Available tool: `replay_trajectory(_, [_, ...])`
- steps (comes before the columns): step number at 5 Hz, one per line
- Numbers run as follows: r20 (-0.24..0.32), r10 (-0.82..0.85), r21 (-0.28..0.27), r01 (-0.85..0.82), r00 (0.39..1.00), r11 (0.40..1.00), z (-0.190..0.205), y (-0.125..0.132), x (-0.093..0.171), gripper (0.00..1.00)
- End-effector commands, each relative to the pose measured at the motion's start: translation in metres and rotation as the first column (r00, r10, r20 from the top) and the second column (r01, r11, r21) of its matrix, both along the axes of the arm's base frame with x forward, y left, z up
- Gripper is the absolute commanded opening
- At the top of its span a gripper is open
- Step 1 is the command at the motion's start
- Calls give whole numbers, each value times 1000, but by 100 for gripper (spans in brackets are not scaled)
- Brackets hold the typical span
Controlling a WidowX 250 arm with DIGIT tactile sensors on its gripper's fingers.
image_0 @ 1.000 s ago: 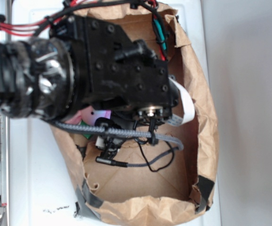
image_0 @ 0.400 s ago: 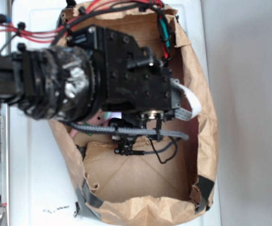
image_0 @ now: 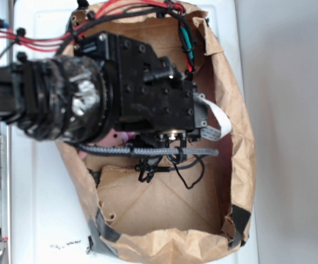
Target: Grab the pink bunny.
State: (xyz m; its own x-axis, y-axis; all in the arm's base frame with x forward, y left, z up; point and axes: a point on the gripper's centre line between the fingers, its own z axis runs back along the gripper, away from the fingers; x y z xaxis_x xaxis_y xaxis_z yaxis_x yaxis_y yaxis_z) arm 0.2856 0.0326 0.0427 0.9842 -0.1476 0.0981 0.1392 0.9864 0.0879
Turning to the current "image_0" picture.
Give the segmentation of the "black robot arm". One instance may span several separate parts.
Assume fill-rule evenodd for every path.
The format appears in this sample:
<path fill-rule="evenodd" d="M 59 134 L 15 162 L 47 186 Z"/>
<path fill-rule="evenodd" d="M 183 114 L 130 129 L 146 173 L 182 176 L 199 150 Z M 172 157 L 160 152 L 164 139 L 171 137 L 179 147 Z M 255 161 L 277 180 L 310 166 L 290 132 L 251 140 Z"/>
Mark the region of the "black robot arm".
<path fill-rule="evenodd" d="M 36 140 L 89 143 L 111 129 L 198 135 L 208 109 L 195 83 L 144 42 L 102 32 L 73 56 L 0 67 L 0 121 Z"/>

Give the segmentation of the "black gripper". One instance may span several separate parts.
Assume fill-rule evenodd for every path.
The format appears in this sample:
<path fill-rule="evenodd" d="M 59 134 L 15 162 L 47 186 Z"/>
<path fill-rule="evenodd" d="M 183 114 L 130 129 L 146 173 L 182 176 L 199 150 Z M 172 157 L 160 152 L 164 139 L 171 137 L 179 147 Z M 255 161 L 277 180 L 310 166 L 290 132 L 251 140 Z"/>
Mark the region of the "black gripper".
<path fill-rule="evenodd" d="M 97 139 L 110 129 L 156 140 L 174 130 L 188 140 L 201 138 L 208 111 L 196 98 L 197 85 L 168 57 L 159 58 L 149 44 L 102 32 L 81 40 L 75 55 L 98 66 Z"/>

